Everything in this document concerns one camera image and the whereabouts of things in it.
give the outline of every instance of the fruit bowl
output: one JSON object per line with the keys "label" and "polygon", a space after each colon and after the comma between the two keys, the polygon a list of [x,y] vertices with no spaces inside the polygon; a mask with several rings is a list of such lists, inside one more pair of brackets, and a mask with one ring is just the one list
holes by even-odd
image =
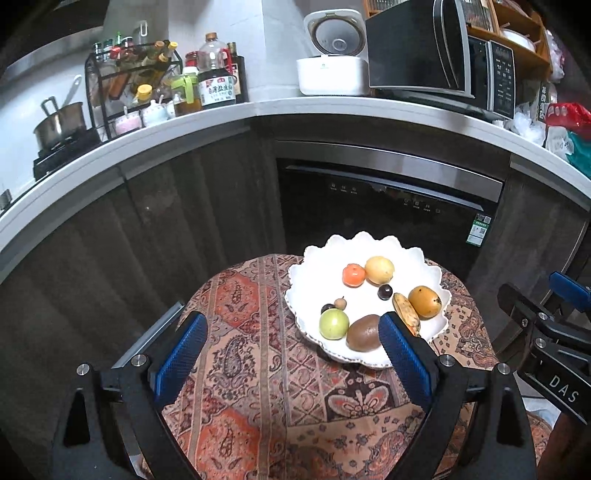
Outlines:
{"label": "fruit bowl", "polygon": [[335,299],[345,297],[351,324],[368,314],[383,315],[393,312],[392,299],[380,300],[378,288],[367,281],[360,287],[349,288],[342,282],[343,269],[350,263],[365,265],[368,258],[382,255],[394,263],[394,276],[389,284],[394,292],[406,297],[419,285],[434,290],[441,299],[440,313],[430,320],[421,321],[420,335],[427,342],[447,329],[444,315],[452,299],[449,290],[441,287],[441,268],[427,265],[423,251],[418,247],[403,248],[394,236],[375,240],[367,232],[360,232],[351,240],[340,235],[331,236],[323,247],[307,247],[304,261],[289,269],[291,288],[285,292],[285,302],[295,316],[300,332],[319,345],[328,356],[342,363],[360,363],[370,368],[392,366],[383,347],[369,352],[351,350],[346,339],[327,340],[320,334],[320,309]]}

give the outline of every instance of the round table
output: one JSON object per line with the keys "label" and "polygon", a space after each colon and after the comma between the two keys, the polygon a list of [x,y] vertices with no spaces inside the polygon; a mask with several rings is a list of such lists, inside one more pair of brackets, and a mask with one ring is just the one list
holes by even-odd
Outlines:
{"label": "round table", "polygon": [[[284,301],[288,269],[301,261],[267,255],[228,268],[187,304],[183,318],[204,313],[209,339],[163,416],[204,478],[382,480],[421,424],[394,369],[337,363],[302,338]],[[498,361],[475,302],[442,270],[450,322],[431,347],[491,369]],[[438,472],[453,466],[471,411],[462,408]],[[539,460],[550,428],[530,423]]]}

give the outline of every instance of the banana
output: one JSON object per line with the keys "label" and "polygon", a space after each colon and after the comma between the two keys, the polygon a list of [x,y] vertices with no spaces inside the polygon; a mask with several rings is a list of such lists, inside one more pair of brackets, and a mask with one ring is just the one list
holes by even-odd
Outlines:
{"label": "banana", "polygon": [[394,305],[396,313],[402,318],[402,321],[406,324],[408,329],[415,337],[418,337],[418,333],[421,330],[421,322],[418,319],[417,312],[415,312],[408,299],[401,293],[395,293],[392,297],[392,304]]}

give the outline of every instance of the microwave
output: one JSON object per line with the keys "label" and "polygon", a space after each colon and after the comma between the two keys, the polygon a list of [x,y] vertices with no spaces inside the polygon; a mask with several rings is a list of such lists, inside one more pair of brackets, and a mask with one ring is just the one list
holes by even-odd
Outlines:
{"label": "microwave", "polygon": [[487,120],[515,110],[513,51],[471,37],[460,0],[406,0],[365,23],[376,95]]}

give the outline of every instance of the large plastic bottle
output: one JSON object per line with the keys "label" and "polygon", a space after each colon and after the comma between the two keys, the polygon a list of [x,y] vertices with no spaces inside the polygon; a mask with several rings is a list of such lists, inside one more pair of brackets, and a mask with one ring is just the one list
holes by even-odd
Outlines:
{"label": "large plastic bottle", "polygon": [[215,32],[205,35],[205,43],[197,52],[197,68],[203,109],[236,103],[230,50]]}

